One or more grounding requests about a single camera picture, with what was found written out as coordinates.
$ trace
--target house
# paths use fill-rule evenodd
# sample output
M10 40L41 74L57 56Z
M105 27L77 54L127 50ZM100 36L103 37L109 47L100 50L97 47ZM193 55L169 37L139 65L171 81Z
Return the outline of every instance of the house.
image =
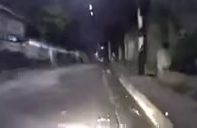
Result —
M13 50L20 49L20 45L10 45L5 42L16 41L24 37L25 23L23 17L0 4L0 49L8 47Z

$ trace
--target vegetation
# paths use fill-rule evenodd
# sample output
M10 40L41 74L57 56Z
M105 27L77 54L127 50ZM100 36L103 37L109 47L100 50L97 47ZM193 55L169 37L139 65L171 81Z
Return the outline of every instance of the vegetation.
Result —
M32 24L27 26L27 36L44 40L52 45L73 48L69 35L78 31L78 22L70 20L63 12L52 13L39 9L31 16Z
M182 37L174 49L172 69L184 73L197 73L197 31Z

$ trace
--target night sky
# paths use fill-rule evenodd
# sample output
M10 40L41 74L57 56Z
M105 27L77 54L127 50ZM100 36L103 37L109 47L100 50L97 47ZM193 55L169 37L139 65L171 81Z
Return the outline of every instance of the night sky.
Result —
M136 22L135 0L0 0L0 3L26 19L41 7L65 11L79 22L80 32L72 37L86 49L95 49L109 35L127 31ZM93 5L94 17L90 17L89 4Z

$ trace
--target asphalt road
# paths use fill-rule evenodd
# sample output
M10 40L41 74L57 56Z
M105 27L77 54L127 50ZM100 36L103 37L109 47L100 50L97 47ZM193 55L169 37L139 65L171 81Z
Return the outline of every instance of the asphalt road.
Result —
M0 128L90 128L107 116L113 128L150 127L114 74L99 66L0 75Z

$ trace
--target foliage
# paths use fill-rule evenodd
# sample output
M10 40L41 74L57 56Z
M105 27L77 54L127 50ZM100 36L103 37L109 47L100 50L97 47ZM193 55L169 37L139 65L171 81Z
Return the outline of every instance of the foliage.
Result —
M172 56L172 69L185 73L196 73L197 31L179 40Z
M64 29L70 22L63 13L39 9L31 16L33 24L27 26L27 36L39 38L53 45L62 45Z
M160 4L157 6L156 21L159 25L163 42L168 42L169 24L173 25L176 31L180 28L179 19L165 5Z

